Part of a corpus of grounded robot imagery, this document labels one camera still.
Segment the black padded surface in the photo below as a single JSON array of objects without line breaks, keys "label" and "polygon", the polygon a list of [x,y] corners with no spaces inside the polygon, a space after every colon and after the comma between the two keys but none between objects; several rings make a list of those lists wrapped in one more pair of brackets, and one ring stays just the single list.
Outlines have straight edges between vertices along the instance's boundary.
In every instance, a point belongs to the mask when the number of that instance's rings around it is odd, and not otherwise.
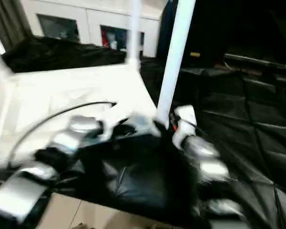
[{"label": "black padded surface", "polygon": [[[93,45],[36,38],[3,59],[15,72],[30,72],[121,63],[124,57]],[[142,59],[141,75],[155,103],[164,64]],[[231,198],[242,204],[252,228],[286,229],[286,76],[183,67],[173,107],[181,104],[194,105],[199,127],[215,142],[235,178]],[[152,171],[152,164],[140,166]],[[144,186],[157,191],[149,177]],[[76,196],[78,184],[73,179],[61,190]]]}]

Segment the cabinet door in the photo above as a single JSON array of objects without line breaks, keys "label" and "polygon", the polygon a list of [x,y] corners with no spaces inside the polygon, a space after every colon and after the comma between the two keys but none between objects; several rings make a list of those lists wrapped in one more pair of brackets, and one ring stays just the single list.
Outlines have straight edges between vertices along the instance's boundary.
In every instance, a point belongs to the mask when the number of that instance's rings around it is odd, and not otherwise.
[{"label": "cabinet door", "polygon": [[[89,29],[91,35],[91,43],[102,46],[104,45],[104,30],[122,29],[128,30],[131,17],[124,14],[113,12],[106,12],[100,10],[87,10]],[[141,18],[140,27],[141,32],[141,47],[143,55],[147,57],[155,57],[159,39],[159,21]]]},{"label": "cabinet door", "polygon": [[34,35],[90,43],[85,8],[37,0],[21,0],[21,4]]}]

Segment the white frame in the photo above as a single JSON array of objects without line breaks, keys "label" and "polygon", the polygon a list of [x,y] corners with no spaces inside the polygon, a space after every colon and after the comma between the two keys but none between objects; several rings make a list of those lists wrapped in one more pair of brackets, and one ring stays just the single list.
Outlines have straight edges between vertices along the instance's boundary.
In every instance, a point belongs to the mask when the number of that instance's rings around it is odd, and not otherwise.
[{"label": "white frame", "polygon": [[89,44],[90,34],[87,22],[87,11],[85,8],[43,2],[38,0],[20,0],[32,33],[37,36],[44,36],[37,14],[53,17],[72,19],[76,21],[82,44]]},{"label": "white frame", "polygon": [[[17,133],[10,134],[9,129],[7,129],[8,135],[5,133],[4,125],[8,124],[11,126],[11,122],[14,123],[14,120],[7,119],[7,115],[12,119],[16,118],[15,112],[13,111],[13,105],[16,101],[18,101],[20,105],[23,105],[23,102],[25,102],[24,100],[29,98],[30,100],[34,100],[34,104],[30,106],[29,109],[32,112],[35,111],[34,108],[41,106],[40,103],[35,101],[34,96],[37,92],[36,89],[49,87],[49,85],[55,87],[53,90],[57,93],[57,90],[73,90],[75,84],[85,88],[88,87],[90,90],[91,87],[98,82],[98,88],[102,90],[103,93],[100,93],[99,96],[106,96],[106,101],[113,101],[112,99],[114,99],[118,102],[118,105],[116,105],[113,110],[111,109],[111,112],[108,114],[109,118],[107,117],[108,122],[106,123],[111,125],[116,121],[127,117],[132,112],[138,112],[153,118],[157,115],[157,119],[160,122],[168,124],[168,111],[174,95],[187,33],[194,11],[195,0],[179,0],[157,110],[139,72],[140,64],[137,50],[139,44],[138,28],[141,0],[132,0],[132,3],[132,23],[130,26],[131,29],[127,45],[128,52],[125,64],[13,74],[0,57],[0,166],[7,163],[9,159],[9,150],[15,142],[17,142],[18,137],[21,137],[20,135],[17,135]],[[98,76],[99,80],[96,81],[95,78],[91,78],[91,75]],[[121,82],[122,87],[116,87],[116,85]],[[36,84],[37,88],[32,87],[31,84]],[[14,92],[19,90],[23,93],[23,86],[26,87],[26,92],[28,94],[22,99],[22,97],[16,97]],[[49,91],[43,90],[45,95],[48,95],[48,92]],[[3,142],[1,141],[2,135],[7,136]],[[35,140],[40,141],[42,140],[42,137],[37,137]],[[30,141],[29,144],[29,147],[35,147],[37,142]],[[19,154],[18,159],[20,161],[27,159],[27,155],[25,154],[27,152],[32,152],[32,149],[30,148],[28,150],[25,148],[24,152]]]}]

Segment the black cable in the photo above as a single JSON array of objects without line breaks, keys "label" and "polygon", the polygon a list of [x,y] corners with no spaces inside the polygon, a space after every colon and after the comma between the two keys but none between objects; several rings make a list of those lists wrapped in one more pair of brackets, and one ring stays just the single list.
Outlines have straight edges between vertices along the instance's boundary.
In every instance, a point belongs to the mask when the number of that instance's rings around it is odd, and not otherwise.
[{"label": "black cable", "polygon": [[55,114],[52,114],[48,117],[46,117],[45,119],[41,120],[40,122],[38,122],[37,124],[35,124],[33,127],[31,127],[20,139],[19,141],[16,143],[16,145],[12,148],[12,150],[10,151],[10,156],[9,156],[9,161],[8,161],[8,164],[6,166],[6,169],[9,170],[11,169],[11,163],[12,161],[14,160],[15,158],[15,153],[16,153],[16,150],[19,148],[19,146],[21,145],[21,143],[33,132],[35,131],[37,128],[39,128],[41,125],[43,125],[45,122],[49,121],[50,119],[56,117],[56,116],[59,116],[63,113],[66,113],[68,111],[71,111],[71,110],[75,110],[77,108],[80,108],[80,107],[83,107],[83,106],[89,106],[89,105],[96,105],[96,104],[111,104],[112,107],[116,105],[116,103],[112,103],[112,102],[91,102],[91,103],[85,103],[85,104],[81,104],[81,105],[78,105],[78,106],[74,106],[74,107],[71,107],[71,108],[68,108],[68,109],[65,109],[65,110],[62,110],[62,111],[59,111]]}]

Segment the white cabinet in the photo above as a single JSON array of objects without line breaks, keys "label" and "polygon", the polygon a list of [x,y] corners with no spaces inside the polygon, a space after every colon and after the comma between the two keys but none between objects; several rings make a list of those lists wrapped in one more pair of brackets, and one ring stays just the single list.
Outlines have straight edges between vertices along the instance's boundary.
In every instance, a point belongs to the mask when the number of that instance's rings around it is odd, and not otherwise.
[{"label": "white cabinet", "polygon": [[[103,28],[125,37],[131,0],[20,0],[34,35],[104,45]],[[168,0],[142,0],[140,32],[143,55],[155,57],[162,13]],[[114,34],[112,40],[119,45]]]}]

